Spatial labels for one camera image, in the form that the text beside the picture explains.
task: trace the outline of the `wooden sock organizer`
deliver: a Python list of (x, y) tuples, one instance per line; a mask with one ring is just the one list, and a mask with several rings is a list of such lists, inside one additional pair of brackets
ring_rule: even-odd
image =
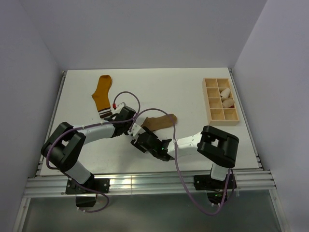
[[(204, 78), (203, 93), (207, 112), (208, 124), (212, 126), (234, 126), (239, 123), (239, 117), (236, 109), (224, 109), (222, 102), (227, 99), (234, 99), (228, 79)], [(231, 93), (228, 98), (221, 98), (220, 93), (229, 88)]]

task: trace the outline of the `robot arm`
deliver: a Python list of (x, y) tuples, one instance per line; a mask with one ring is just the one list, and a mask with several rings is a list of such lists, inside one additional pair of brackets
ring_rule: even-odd
[[(174, 159), (175, 145), (171, 139), (161, 141), (153, 132), (137, 124), (133, 125), (131, 136), (131, 143), (140, 151), (148, 151), (163, 161)], [(224, 181), (228, 169), (235, 166), (238, 143), (236, 136), (212, 126), (205, 126), (202, 132), (177, 140), (177, 156), (180, 158), (202, 154), (213, 162), (211, 178)]]
[[(52, 150), (50, 161), (61, 172), (66, 173), (81, 185), (89, 189), (97, 189), (94, 175), (78, 161), (81, 149), (87, 143), (125, 134), (132, 137), (131, 143), (140, 151), (144, 153), (148, 151), (162, 161), (174, 160), (175, 146), (171, 139), (159, 140), (153, 132), (136, 123), (133, 124), (132, 130), (128, 134), (132, 121), (123, 121), (131, 119), (135, 113), (135, 110), (124, 103), (118, 105), (115, 114), (105, 118), (101, 123), (105, 121), (120, 123), (98, 125), (67, 134)], [(72, 128), (73, 126), (67, 122), (61, 123), (42, 147), (41, 154), (46, 157), (53, 142)], [(212, 126), (205, 126), (202, 132), (177, 140), (178, 157), (202, 154), (214, 163), (211, 169), (211, 178), (224, 181), (228, 168), (235, 166), (238, 143), (239, 140), (236, 136)]]

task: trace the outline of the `metal frame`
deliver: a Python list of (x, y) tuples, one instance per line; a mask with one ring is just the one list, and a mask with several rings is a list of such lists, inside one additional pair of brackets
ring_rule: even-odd
[[(232, 82), (234, 84), (236, 95), (239, 99), (240, 108), (243, 112), (250, 139), (259, 162), (258, 169), (234, 170), (237, 181), (237, 191), (244, 190), (269, 190), (272, 197), (275, 212), (280, 223), (282, 231), (289, 232), (289, 226), (277, 196), (276, 185), (273, 180), (271, 171), (263, 170), (260, 158), (256, 151), (256, 147), (252, 138), (252, 134), (245, 116), (239, 94), (235, 85), (233, 74), (229, 69)], [(51, 122), (47, 131), (46, 139), (49, 137), (52, 124), (55, 118), (57, 106), (61, 96), (67, 72), (63, 72), (62, 80), (59, 87), (55, 107), (53, 110)], [(75, 197), (75, 195), (66, 195), (65, 189), (67, 185), (67, 177), (65, 176), (40, 176), (42, 168), (43, 156), (40, 160), (37, 170), (37, 176), (30, 178), (27, 181), (22, 202), (17, 214), (14, 225), (14, 232), (22, 231), (28, 206), (31, 198), (46, 198), (46, 197)], [(183, 172), (183, 178), (191, 192), (196, 192), (193, 186), (193, 176), (197, 174), (209, 174), (209, 171), (192, 171)], [(136, 194), (164, 194), (164, 193), (185, 193), (183, 186), (176, 172), (169, 173), (144, 173), (144, 174), (102, 174), (96, 175), (96, 178), (110, 178), (110, 192), (108, 195), (136, 195)], [(81, 194), (79, 196), (92, 196), (93, 194)]]
[(14, 232), (22, 232), (31, 198), (22, 198), (13, 227)]

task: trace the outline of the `orange sock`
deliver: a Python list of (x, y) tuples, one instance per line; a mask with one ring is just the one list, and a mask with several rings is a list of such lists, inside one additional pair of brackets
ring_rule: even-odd
[(112, 78), (109, 75), (100, 76), (96, 91), (92, 98), (96, 103), (100, 118), (112, 115), (110, 101), (108, 100), (108, 91), (112, 86)]

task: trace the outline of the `gray wall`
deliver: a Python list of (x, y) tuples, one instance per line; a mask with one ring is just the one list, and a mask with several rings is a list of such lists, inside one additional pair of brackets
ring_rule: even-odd
[(309, 1), (268, 0), (234, 68), (293, 231), (309, 228)]
[(60, 71), (22, 5), (0, 4), (0, 230), (11, 231), (36, 171)]
[(65, 69), (233, 67), (266, 0), (20, 0)]

